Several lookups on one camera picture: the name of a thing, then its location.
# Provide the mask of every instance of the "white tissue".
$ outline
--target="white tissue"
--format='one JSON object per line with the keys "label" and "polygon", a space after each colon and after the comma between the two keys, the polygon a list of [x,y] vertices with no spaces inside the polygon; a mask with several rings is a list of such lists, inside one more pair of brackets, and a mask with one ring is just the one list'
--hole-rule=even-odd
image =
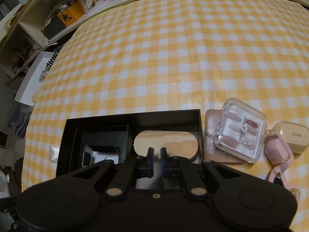
{"label": "white tissue", "polygon": [[59,150],[58,147],[49,147],[49,160],[52,162],[58,162],[58,156],[59,156]]}

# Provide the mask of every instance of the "pink keychain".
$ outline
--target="pink keychain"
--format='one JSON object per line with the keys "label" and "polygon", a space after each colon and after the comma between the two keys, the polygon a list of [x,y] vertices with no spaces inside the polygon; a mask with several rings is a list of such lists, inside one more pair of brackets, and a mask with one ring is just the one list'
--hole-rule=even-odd
{"label": "pink keychain", "polygon": [[284,171],[288,169],[288,167],[292,164],[294,160],[293,153],[289,148],[288,144],[283,140],[280,133],[271,133],[266,136],[265,140],[271,137],[277,138],[271,139],[265,145],[266,156],[274,165],[274,168],[269,173],[268,181],[274,182],[275,177],[278,175],[282,180],[283,186],[287,190],[291,191],[292,189],[295,189],[298,192],[298,196],[296,197],[298,201],[300,199],[299,187],[288,183],[284,175]]}

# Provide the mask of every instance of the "press-on nail box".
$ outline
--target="press-on nail box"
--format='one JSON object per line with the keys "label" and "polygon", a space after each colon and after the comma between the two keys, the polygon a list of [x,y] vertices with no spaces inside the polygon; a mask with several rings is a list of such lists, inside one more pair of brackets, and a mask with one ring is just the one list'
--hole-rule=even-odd
{"label": "press-on nail box", "polygon": [[266,115],[236,98],[222,107],[214,143],[219,149],[247,162],[255,163],[263,150]]}

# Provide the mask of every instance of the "metal screw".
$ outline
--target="metal screw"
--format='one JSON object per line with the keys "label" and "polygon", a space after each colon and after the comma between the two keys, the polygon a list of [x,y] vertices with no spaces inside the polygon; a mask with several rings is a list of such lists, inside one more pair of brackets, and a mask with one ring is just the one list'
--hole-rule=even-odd
{"label": "metal screw", "polygon": [[110,196],[118,196],[122,194],[122,190],[117,187],[112,187],[106,191],[106,193]]}
{"label": "metal screw", "polygon": [[194,195],[204,195],[206,194],[206,189],[204,189],[203,187],[194,187],[191,189],[191,193]]}
{"label": "metal screw", "polygon": [[160,194],[153,194],[152,197],[158,199],[158,198],[161,197],[161,195]]}

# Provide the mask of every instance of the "black box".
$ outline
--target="black box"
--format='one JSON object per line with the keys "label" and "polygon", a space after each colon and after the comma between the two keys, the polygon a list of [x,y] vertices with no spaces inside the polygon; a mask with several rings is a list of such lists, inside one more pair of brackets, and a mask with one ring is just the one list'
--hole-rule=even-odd
{"label": "black box", "polygon": [[199,109],[75,118],[67,119],[64,127],[56,176],[81,168],[85,145],[118,146],[122,163],[129,154],[136,154],[134,139],[145,130],[193,133],[198,142],[197,157],[203,160]]}
{"label": "black box", "polygon": [[43,35],[47,39],[52,39],[55,35],[66,28],[65,24],[56,17],[50,21],[50,23],[44,28]]}

